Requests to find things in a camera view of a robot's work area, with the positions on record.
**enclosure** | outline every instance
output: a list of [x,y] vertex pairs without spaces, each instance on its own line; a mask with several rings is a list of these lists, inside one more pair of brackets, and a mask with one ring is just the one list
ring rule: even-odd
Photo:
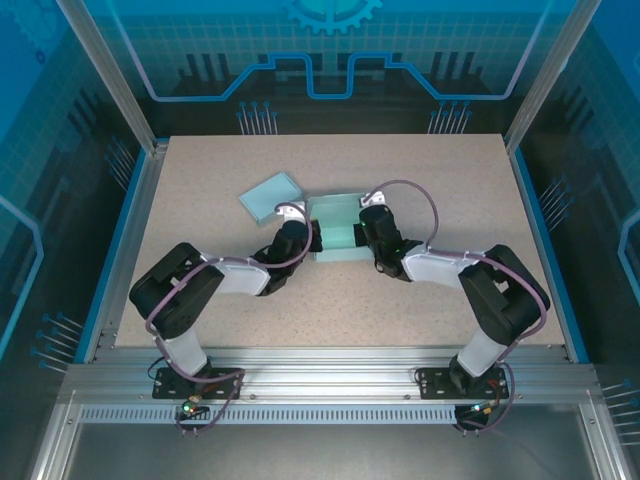
[[[1,13],[3,478],[637,477],[640,4]],[[127,296],[181,242],[267,244],[282,222],[256,222],[242,195],[280,172],[321,219],[324,256],[273,296],[207,305],[207,355],[247,374],[219,425],[182,438]],[[340,202],[394,178],[435,198],[436,248],[509,245],[551,298],[508,357],[513,408],[477,439],[452,427],[473,399],[424,399],[415,381],[474,335],[466,297],[391,281],[340,243]],[[384,193],[407,238],[435,228],[415,192]]]

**speckled beige table surface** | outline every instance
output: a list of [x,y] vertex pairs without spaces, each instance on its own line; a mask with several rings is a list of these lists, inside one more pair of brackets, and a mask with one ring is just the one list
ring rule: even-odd
[[[259,228],[238,196],[281,171],[307,198],[416,181],[438,205],[434,246],[504,243],[549,291],[499,135],[172,137],[132,283],[179,242],[220,256],[270,243],[280,222]],[[425,239],[433,216],[424,197],[406,186],[385,194],[403,235]],[[393,280],[372,262],[311,258],[270,297],[214,296],[196,323],[211,347],[462,345],[476,327],[462,290]],[[553,308],[530,343],[564,343]],[[130,302],[117,345],[152,346]]]

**glass panel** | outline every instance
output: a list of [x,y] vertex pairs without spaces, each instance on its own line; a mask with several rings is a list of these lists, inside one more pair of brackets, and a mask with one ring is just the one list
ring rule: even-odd
[[26,478],[139,147],[55,3],[3,7],[0,465]]
[[[602,2],[522,142],[587,351],[605,386],[640,366],[640,5]],[[629,389],[617,387],[616,394]],[[615,413],[637,410],[622,396]],[[637,430],[637,415],[618,420]],[[621,437],[634,442],[633,435]],[[633,450],[636,462],[638,449]]]
[[574,1],[486,3],[88,7],[159,136],[504,132]]

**gear graphic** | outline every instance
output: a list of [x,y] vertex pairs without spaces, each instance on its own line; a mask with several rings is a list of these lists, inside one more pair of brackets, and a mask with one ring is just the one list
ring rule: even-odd
[[58,28],[55,8],[53,0],[0,0],[0,12],[11,13],[20,31],[38,49],[55,37]]
[[282,0],[282,6],[301,28],[333,35],[336,30],[344,34],[349,27],[360,28],[363,19],[371,20],[374,8],[382,7],[382,0]]

